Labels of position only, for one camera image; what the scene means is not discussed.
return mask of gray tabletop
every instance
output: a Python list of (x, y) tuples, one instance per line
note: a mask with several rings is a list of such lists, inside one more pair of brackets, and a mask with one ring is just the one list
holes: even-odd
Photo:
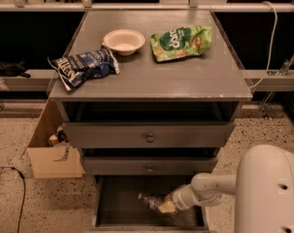
[[(199, 57), (157, 63), (150, 36), (190, 25), (212, 27), (212, 48)], [(127, 28), (141, 32), (145, 45), (131, 56), (116, 55), (120, 73), (87, 80), (68, 93), (58, 80), (55, 101), (247, 101), (252, 95), (208, 11), (93, 11), (88, 12), (70, 54), (98, 50), (104, 36)]]

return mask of white robotic arm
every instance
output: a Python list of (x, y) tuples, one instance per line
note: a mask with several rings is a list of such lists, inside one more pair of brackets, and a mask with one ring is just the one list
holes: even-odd
[(245, 153), (237, 175), (198, 174), (166, 202), (178, 210), (214, 206), (223, 193), (236, 197), (235, 233), (294, 233), (294, 154), (256, 146)]

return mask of drawer knob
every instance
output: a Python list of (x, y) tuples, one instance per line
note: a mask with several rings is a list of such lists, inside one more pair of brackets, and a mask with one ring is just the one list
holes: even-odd
[(153, 167), (152, 167), (152, 166), (148, 166), (148, 167), (147, 167), (147, 171), (148, 171), (149, 173), (153, 172)]
[(153, 137), (152, 134), (147, 134), (147, 142), (148, 142), (148, 143), (152, 143), (152, 142), (154, 142), (154, 137)]

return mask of green chip bag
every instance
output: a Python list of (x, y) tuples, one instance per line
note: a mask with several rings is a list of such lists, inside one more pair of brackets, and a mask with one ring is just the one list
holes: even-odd
[(167, 61), (187, 56), (201, 55), (212, 46), (212, 28), (194, 25), (181, 27), (150, 38), (157, 61)]

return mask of white bowl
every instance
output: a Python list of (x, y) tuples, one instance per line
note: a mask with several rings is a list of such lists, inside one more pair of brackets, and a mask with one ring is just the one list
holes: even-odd
[(145, 37), (134, 30), (118, 29), (104, 37), (104, 45), (119, 55), (130, 55), (146, 42)]

